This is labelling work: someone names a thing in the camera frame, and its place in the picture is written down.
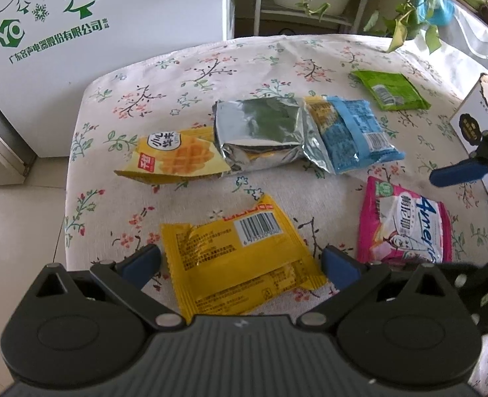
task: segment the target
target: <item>snack package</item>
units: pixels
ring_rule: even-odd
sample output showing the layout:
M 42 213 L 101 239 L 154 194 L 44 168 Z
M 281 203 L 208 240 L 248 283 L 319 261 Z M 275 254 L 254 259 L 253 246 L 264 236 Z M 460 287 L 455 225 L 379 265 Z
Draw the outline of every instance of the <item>snack package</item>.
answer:
M 153 133 L 139 139 L 126 168 L 115 173 L 146 184 L 219 175 L 230 168 L 213 141 L 211 127 Z
M 369 176 L 357 259 L 452 261 L 452 225 L 444 204 Z
M 360 78 L 382 110 L 427 110 L 431 107 L 401 73 L 371 70 L 356 70 L 351 73 Z
M 183 317 L 240 315 L 284 291 L 327 282 L 292 222 L 264 195 L 242 213 L 205 225 L 162 224 Z
M 335 173 L 404 159 L 365 100 L 304 97 L 300 104 L 317 124 Z
M 332 173 L 312 117 L 292 98 L 216 102 L 217 147 L 232 172 L 261 170 L 307 158 Z

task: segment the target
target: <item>white box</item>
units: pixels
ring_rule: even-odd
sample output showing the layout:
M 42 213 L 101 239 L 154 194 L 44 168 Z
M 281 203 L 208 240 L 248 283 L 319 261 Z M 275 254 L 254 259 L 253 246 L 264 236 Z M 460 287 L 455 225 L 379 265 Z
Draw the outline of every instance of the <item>white box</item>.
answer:
M 481 132 L 488 129 L 488 74 L 482 74 L 468 93 L 457 112 L 450 119 L 466 151 L 476 150 Z M 488 193 L 488 175 L 482 179 Z

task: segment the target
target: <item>silver foil package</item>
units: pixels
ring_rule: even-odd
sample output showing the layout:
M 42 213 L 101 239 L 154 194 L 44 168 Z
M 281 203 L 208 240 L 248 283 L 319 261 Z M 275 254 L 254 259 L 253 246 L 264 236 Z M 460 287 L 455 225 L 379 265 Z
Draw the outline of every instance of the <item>silver foil package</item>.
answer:
M 333 173 L 332 164 L 309 112 L 291 98 L 216 102 L 217 148 L 231 172 L 261 170 L 307 158 Z

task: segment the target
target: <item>yellow snack package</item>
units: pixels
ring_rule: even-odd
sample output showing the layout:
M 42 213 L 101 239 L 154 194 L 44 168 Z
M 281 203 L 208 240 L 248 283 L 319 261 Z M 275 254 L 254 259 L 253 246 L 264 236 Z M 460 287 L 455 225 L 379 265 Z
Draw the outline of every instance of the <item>yellow snack package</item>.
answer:
M 126 168 L 115 173 L 146 184 L 173 184 L 229 171 L 213 142 L 212 127 L 153 133 L 139 139 Z
M 205 225 L 162 224 L 181 314 L 240 315 L 286 290 L 327 282 L 272 197 Z

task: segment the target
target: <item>ridged gray surface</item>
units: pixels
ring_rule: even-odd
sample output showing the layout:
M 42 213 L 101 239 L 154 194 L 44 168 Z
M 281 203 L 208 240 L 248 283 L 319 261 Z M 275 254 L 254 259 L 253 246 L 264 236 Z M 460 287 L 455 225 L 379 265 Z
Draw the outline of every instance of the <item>ridged gray surface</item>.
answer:
M 323 334 L 286 316 L 196 317 L 185 330 L 160 333 L 130 369 L 80 390 L 16 383 L 3 397 L 477 397 L 468 385 L 408 392 L 370 384 Z

